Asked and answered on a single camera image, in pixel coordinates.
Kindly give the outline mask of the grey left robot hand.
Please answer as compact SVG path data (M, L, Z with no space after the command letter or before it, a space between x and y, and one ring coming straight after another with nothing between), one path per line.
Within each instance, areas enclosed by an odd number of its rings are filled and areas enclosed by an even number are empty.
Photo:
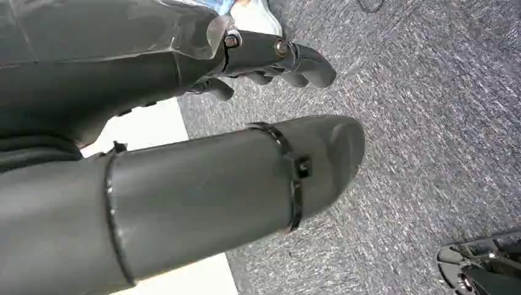
M135 108L230 99L224 77L324 88L336 73L203 1L2 1L1 293L110 294L335 202L364 157L347 116L81 154Z

